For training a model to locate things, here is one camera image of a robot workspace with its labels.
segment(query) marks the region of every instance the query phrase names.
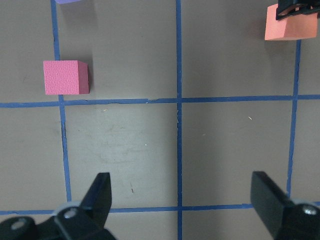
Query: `screw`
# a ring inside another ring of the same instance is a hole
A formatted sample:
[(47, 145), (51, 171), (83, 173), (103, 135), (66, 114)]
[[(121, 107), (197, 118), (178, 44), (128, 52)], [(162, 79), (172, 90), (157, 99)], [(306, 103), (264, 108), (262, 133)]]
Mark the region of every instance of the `screw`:
[(302, 207), (302, 210), (305, 214), (308, 214), (308, 215), (316, 215), (317, 214), (317, 209), (311, 205), (304, 205)]
[(22, 228), (25, 225), (25, 223), (26, 220), (24, 218), (19, 218), (18, 221), (11, 225), (11, 230), (17, 230), (19, 228)]
[(77, 209), (76, 208), (70, 208), (70, 210), (66, 211), (64, 213), (64, 218), (65, 219), (71, 219), (77, 214)]

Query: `vertical blue line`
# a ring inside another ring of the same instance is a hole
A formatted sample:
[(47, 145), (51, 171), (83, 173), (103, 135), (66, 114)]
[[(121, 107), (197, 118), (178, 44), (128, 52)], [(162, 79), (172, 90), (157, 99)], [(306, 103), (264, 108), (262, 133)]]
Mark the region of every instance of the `vertical blue line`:
[(293, 84), (293, 99), (292, 99), (292, 113), (291, 113), (291, 128), (290, 128), (290, 145), (289, 145), (289, 160), (286, 181), (286, 191), (288, 196), (291, 196), (291, 180), (294, 165), (294, 151), (295, 151), (295, 136), (296, 136), (296, 122), (297, 122), (297, 108), (298, 108), (298, 92), (299, 92), (299, 66), (301, 58), (301, 40), (296, 41), (295, 50), (295, 67), (294, 67), (294, 84)]
[[(59, 35), (58, 35), (57, 8), (56, 8), (55, 0), (51, 0), (50, 3), (51, 3), (54, 59), (56, 61), (59, 61), (60, 60), (60, 48), (59, 48)], [(71, 197), (70, 171), (69, 171), (67, 135), (66, 135), (65, 100), (64, 100), (63, 95), (59, 95), (58, 98), (59, 98), (59, 110), (60, 110), (60, 121), (61, 121), (63, 168), (64, 168), (66, 200), (71, 201), (72, 197)]]
[(176, 0), (176, 97), (177, 97), (177, 239), (182, 240), (182, 17), (181, 0)]

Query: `cube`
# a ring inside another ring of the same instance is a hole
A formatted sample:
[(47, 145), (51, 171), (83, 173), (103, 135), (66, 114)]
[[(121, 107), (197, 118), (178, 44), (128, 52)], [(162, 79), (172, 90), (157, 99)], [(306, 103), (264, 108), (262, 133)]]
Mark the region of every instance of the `cube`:
[(46, 95), (89, 93), (88, 65), (77, 60), (43, 61)]
[(317, 13), (300, 14), (276, 20), (277, 7), (278, 4), (275, 4), (267, 9), (265, 40), (299, 40), (317, 36)]
[(69, 4), (74, 2), (79, 2), (81, 0), (55, 0), (57, 4)]

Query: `orange cube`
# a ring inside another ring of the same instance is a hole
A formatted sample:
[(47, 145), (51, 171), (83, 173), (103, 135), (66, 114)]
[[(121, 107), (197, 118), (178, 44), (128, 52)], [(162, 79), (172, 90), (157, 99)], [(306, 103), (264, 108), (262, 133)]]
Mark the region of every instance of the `orange cube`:
[(268, 7), (264, 40), (299, 40), (317, 36), (317, 13), (289, 16), (276, 20), (278, 4)]

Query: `pink foam block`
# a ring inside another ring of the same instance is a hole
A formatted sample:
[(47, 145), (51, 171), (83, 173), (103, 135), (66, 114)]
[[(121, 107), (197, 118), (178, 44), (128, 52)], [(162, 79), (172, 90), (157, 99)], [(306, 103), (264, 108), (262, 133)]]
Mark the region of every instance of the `pink foam block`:
[(317, 36), (317, 13), (289, 16), (276, 20), (278, 4), (268, 7), (265, 25), (265, 40), (298, 40)]
[(43, 61), (46, 95), (78, 95), (89, 93), (88, 65), (84, 62)]
[(69, 4), (74, 2), (79, 2), (81, 0), (55, 0), (57, 4)]

